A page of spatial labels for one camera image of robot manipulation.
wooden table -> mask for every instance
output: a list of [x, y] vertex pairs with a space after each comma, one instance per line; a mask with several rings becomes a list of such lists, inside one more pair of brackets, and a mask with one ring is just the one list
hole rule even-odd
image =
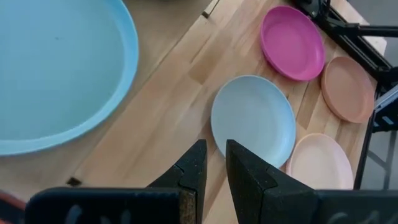
[[[203, 138], [208, 143], [203, 219], [205, 223], [236, 223], [224, 158], [216, 150], [211, 134], [210, 109], [220, 86], [244, 74], [258, 74], [274, 82], [292, 105], [297, 139], [309, 133], [325, 133], [336, 139], [345, 150], [354, 175], [367, 124], [347, 123], [332, 114], [323, 100], [319, 78], [293, 82], [270, 68], [262, 56], [260, 23], [266, 12], [279, 4], [286, 3], [283, 0], [220, 0], [209, 19], [200, 16], [180, 40], [170, 41], [176, 44], [174, 47], [170, 44], [159, 50], [167, 56], [158, 60], [147, 57], [149, 63], [143, 55], [140, 66], [147, 67], [150, 78], [136, 94], [130, 93], [121, 106], [123, 109], [100, 128], [63, 149], [2, 158], [0, 189], [28, 198], [40, 189], [64, 184], [70, 175], [86, 186], [145, 187], [197, 139]], [[350, 22], [365, 23], [345, 0], [334, 0], [332, 5]], [[151, 33], [147, 38], [159, 36], [151, 35], [156, 34]], [[326, 61], [345, 54], [324, 33], [322, 36]], [[384, 39], [369, 41], [384, 53]], [[136, 82], [134, 86], [140, 85], [139, 80]], [[59, 177], [55, 177], [57, 172], [61, 173]], [[21, 187], [21, 183], [30, 185]]]
[[0, 157], [1, 190], [28, 200], [42, 189], [65, 185], [210, 0], [124, 0], [124, 3], [134, 19], [140, 44], [139, 68], [128, 95], [105, 122], [74, 141], [52, 150]]

orange plate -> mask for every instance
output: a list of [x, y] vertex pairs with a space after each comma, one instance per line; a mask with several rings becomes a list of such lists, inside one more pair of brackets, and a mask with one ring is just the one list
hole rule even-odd
[[353, 59], [336, 57], [323, 71], [322, 93], [341, 119], [363, 123], [374, 109], [374, 88], [366, 71]]

light pink plate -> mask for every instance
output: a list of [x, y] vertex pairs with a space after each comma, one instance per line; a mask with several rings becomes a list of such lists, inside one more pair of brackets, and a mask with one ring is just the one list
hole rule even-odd
[[352, 189], [354, 185], [346, 154], [324, 134], [309, 134], [296, 144], [286, 173], [314, 189]]

magenta plate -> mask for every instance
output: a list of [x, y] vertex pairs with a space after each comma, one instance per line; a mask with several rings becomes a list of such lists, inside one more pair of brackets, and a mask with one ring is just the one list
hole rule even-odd
[[292, 7], [277, 6], [267, 13], [261, 26], [261, 47], [268, 62], [293, 80], [311, 80], [325, 64], [317, 28]]

plate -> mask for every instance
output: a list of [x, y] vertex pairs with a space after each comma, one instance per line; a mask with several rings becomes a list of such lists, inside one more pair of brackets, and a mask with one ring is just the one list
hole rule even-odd
[[339, 118], [353, 123], [369, 120], [374, 109], [374, 87], [365, 70], [353, 59], [336, 57], [325, 68], [322, 93]]
[[325, 49], [317, 28], [292, 7], [277, 6], [266, 14], [261, 26], [261, 47], [267, 61], [293, 80], [311, 80], [325, 64]]
[[232, 79], [217, 93], [211, 129], [225, 156], [226, 140], [234, 139], [275, 167], [289, 158], [295, 141], [295, 118], [284, 94], [255, 75]]
[[352, 189], [354, 185], [345, 152], [324, 134], [309, 134], [297, 143], [286, 173], [313, 189]]
[[0, 27], [0, 155], [94, 128], [136, 74], [137, 32], [120, 0], [0, 0]]

